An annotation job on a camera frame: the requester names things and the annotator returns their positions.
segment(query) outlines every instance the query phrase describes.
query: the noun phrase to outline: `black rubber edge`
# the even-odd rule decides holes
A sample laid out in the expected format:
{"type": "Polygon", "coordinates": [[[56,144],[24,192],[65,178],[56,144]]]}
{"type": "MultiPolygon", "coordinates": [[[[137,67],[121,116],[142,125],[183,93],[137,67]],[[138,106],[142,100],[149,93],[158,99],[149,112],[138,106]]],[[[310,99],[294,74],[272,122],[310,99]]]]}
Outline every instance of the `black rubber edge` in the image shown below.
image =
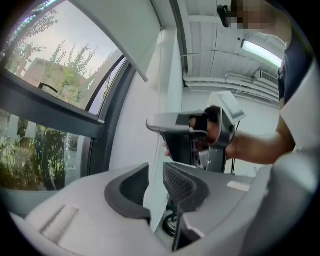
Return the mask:
{"type": "Polygon", "coordinates": [[[149,164],[112,180],[104,190],[108,204],[120,215],[129,219],[143,219],[150,224],[151,213],[142,206],[140,197],[145,195],[149,185],[149,164]]]}
{"type": "Polygon", "coordinates": [[[210,194],[210,190],[204,181],[182,171],[185,167],[184,165],[178,163],[175,164],[179,165],[180,168],[177,168],[169,162],[163,163],[163,184],[170,195],[170,180],[166,180],[166,172],[175,173],[176,177],[180,177],[181,182],[183,182],[183,180],[187,180],[192,185],[192,193],[189,196],[182,198],[180,201],[174,203],[177,206],[179,214],[194,212],[204,203],[204,201],[210,194]]]}

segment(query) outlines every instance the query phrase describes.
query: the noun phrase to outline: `white cable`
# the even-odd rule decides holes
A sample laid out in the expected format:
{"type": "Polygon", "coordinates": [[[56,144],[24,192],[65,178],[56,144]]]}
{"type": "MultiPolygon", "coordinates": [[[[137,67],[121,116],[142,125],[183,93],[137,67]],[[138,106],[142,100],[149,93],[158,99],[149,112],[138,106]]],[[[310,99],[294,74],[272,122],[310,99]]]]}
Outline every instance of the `white cable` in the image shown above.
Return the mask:
{"type": "MultiPolygon", "coordinates": [[[[162,59],[162,35],[163,35],[163,29],[161,29],[161,36],[160,36],[160,60],[159,60],[159,81],[158,81],[158,114],[160,113],[160,107],[161,107],[161,100],[160,100],[160,79],[161,79],[161,59],[162,59]]],[[[157,142],[156,142],[156,150],[154,155],[154,160],[151,168],[151,179],[150,181],[153,181],[155,176],[155,167],[156,162],[158,159],[158,153],[159,153],[159,142],[160,142],[160,134],[157,133],[157,142]]]]}

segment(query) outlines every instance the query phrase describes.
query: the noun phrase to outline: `mesh grille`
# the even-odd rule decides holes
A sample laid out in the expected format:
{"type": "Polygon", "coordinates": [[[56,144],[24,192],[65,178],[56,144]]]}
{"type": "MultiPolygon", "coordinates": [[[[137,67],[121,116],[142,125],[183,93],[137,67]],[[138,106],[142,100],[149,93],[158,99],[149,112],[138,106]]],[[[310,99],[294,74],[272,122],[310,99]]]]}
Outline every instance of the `mesh grille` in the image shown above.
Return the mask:
{"type": "Polygon", "coordinates": [[[275,77],[269,75],[268,73],[261,72],[261,78],[266,79],[266,80],[268,80],[271,83],[274,83],[276,85],[278,84],[278,79],[276,79],[275,77]]]}
{"type": "Polygon", "coordinates": [[[172,201],[176,205],[189,197],[194,191],[191,181],[168,166],[165,166],[163,170],[163,183],[172,201]]]}

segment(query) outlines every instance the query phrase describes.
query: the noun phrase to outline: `black handle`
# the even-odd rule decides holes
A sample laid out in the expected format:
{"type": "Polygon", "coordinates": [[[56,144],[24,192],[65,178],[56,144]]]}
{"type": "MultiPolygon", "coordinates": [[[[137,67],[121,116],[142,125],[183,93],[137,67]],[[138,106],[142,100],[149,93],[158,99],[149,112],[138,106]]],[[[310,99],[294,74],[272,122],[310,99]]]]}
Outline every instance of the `black handle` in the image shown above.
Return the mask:
{"type": "Polygon", "coordinates": [[[39,83],[38,88],[39,88],[40,90],[42,90],[43,87],[48,87],[48,88],[50,88],[51,90],[53,90],[55,93],[58,93],[57,89],[53,88],[51,85],[46,84],[46,83],[44,83],[44,82],[39,83]]]}

